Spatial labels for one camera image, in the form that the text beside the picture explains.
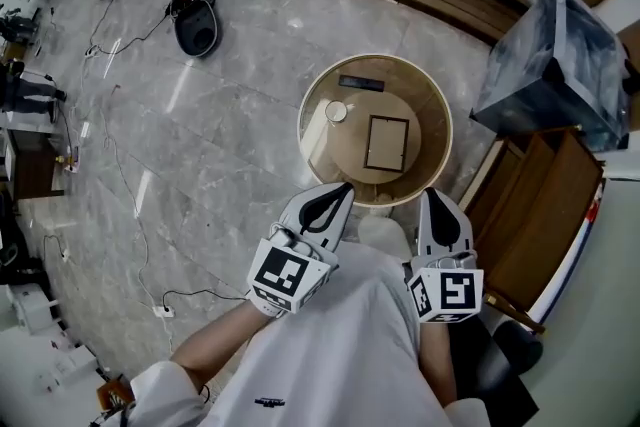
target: person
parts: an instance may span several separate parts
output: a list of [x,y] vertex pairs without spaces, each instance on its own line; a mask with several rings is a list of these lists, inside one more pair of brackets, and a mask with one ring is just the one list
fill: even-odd
[[[136,401],[104,425],[488,427],[482,401],[458,400],[448,328],[419,323],[397,258],[347,242],[336,254],[301,311],[244,301],[134,378]],[[201,390],[247,341],[207,411]]]
[[[2,110],[38,114],[49,113],[51,123],[55,121],[56,100],[66,101],[67,94],[50,84],[29,82],[20,78],[24,63],[0,64],[0,105]],[[48,100],[28,97],[47,97]]]

